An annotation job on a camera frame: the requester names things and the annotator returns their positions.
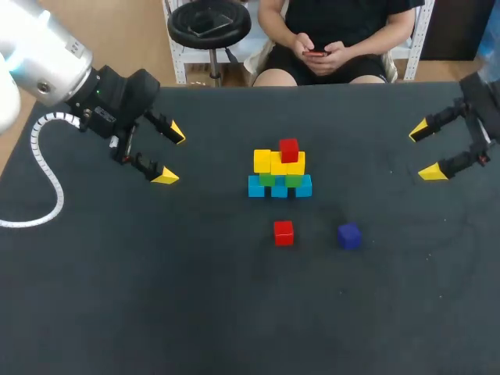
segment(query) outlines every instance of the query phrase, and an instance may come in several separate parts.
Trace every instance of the hand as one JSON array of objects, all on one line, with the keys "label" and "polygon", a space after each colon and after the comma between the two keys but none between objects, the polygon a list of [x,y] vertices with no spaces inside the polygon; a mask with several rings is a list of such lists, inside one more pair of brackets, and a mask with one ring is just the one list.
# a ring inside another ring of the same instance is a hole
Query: hand
[{"label": "hand", "polygon": [[299,60],[302,60],[305,62],[306,57],[304,56],[303,52],[309,52],[314,49],[314,44],[309,38],[307,34],[300,33],[297,34],[295,37],[295,40],[291,46],[291,50],[295,53],[295,56]]},{"label": "hand", "polygon": [[330,54],[326,57],[309,56],[305,60],[305,64],[317,76],[332,74],[354,57],[351,50],[346,48],[341,41],[336,41],[335,43],[327,45],[325,47],[325,52],[329,52]]}]

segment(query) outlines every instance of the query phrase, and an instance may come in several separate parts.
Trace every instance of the stacked blocks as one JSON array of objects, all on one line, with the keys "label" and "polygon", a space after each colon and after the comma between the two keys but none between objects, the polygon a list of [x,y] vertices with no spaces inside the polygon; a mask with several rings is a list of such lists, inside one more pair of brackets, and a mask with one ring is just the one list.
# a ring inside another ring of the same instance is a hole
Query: stacked blocks
[{"label": "stacked blocks", "polygon": [[276,184],[276,176],[271,173],[261,173],[259,175],[259,183],[262,186],[274,186]]},{"label": "stacked blocks", "polygon": [[291,246],[294,244],[294,226],[291,221],[274,222],[274,243],[276,246]]},{"label": "stacked blocks", "polygon": [[282,163],[296,163],[298,161],[298,142],[295,138],[280,141]]},{"label": "stacked blocks", "polygon": [[248,196],[250,198],[266,196],[266,188],[259,183],[259,176],[248,176]]},{"label": "stacked blocks", "polygon": [[302,178],[302,185],[295,189],[296,198],[309,198],[313,196],[313,182],[311,176],[306,174]]},{"label": "stacked blocks", "polygon": [[344,250],[354,250],[361,246],[361,231],[354,223],[338,228],[338,243]]},{"label": "stacked blocks", "polygon": [[253,152],[253,172],[271,173],[271,150],[255,150]]},{"label": "stacked blocks", "polygon": [[287,198],[288,188],[284,183],[284,176],[276,177],[276,184],[271,188],[271,197],[273,198]]},{"label": "stacked blocks", "polygon": [[[305,152],[299,151],[298,142],[294,138],[282,139],[279,152],[255,150],[253,171],[259,175],[253,176],[256,179],[248,179],[249,197],[263,198],[266,195],[265,187],[270,188],[272,198],[287,198],[288,189],[295,189],[296,198],[313,196],[311,176],[305,175]],[[264,195],[263,190],[255,186],[256,180],[264,189]]]}]

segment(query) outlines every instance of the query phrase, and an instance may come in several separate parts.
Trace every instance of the yellow block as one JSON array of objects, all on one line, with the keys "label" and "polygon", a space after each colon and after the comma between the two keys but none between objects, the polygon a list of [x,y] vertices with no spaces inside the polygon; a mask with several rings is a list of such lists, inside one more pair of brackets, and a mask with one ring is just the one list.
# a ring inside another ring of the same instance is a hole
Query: yellow block
[{"label": "yellow block", "polygon": [[179,143],[182,143],[186,140],[186,137],[184,136],[184,134],[182,134],[182,131],[180,131],[180,129],[177,126],[177,124],[175,123],[175,121],[172,120],[172,125],[170,125],[170,127],[172,128],[173,131],[175,131],[177,134],[179,134],[182,137],[182,141],[179,141]]},{"label": "yellow block", "polygon": [[163,167],[163,173],[161,176],[155,178],[151,182],[156,182],[157,184],[173,184],[175,181],[179,180],[179,177],[170,172],[167,168]]},{"label": "yellow block", "polygon": [[413,139],[413,135],[415,133],[418,133],[419,131],[421,131],[422,129],[425,129],[426,127],[428,127],[429,125],[427,125],[427,120],[423,119],[421,123],[419,123],[415,129],[413,129],[413,131],[409,134],[409,137],[412,141],[415,142],[415,140]]},{"label": "yellow block", "polygon": [[302,175],[305,172],[305,152],[300,151],[298,153],[298,161],[290,162],[286,164],[287,174],[298,174]]},{"label": "yellow block", "polygon": [[281,162],[279,152],[271,152],[271,174],[273,176],[284,176],[287,174],[287,165]]},{"label": "yellow block", "polygon": [[271,173],[271,150],[254,150],[253,172]]},{"label": "yellow block", "polygon": [[439,164],[435,163],[432,166],[427,167],[425,170],[421,170],[419,175],[427,181],[431,180],[447,180],[448,178],[444,173],[441,172]]}]

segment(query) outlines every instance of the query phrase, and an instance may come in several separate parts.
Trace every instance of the wooden floor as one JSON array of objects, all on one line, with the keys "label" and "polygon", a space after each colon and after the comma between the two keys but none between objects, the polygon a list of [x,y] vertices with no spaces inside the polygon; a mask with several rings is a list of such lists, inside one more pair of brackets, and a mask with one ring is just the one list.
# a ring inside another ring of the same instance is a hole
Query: wooden floor
[{"label": "wooden floor", "polygon": [[[96,68],[110,65],[124,76],[145,68],[163,86],[171,86],[175,85],[175,76],[161,1],[39,0],[94,52]],[[398,62],[401,71],[404,65],[404,61]],[[422,62],[416,80],[459,80],[478,67],[479,62]],[[196,74],[195,78],[188,77],[188,82],[207,81],[203,72]],[[232,73],[226,82],[232,86],[241,84],[240,76]],[[22,100],[16,125],[0,137],[0,173],[34,104],[26,93],[22,93]]]}]

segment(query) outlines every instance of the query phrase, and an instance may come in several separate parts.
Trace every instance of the green block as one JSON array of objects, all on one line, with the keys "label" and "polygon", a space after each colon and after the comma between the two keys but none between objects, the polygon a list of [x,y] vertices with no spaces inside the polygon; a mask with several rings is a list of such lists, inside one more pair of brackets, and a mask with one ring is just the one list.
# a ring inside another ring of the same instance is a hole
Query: green block
[{"label": "green block", "polygon": [[302,178],[304,176],[296,176],[294,174],[288,174],[284,178],[284,184],[287,188],[300,188],[302,186]]},{"label": "green block", "polygon": [[276,184],[276,176],[271,173],[261,173],[259,175],[259,183],[261,186],[274,186]]}]

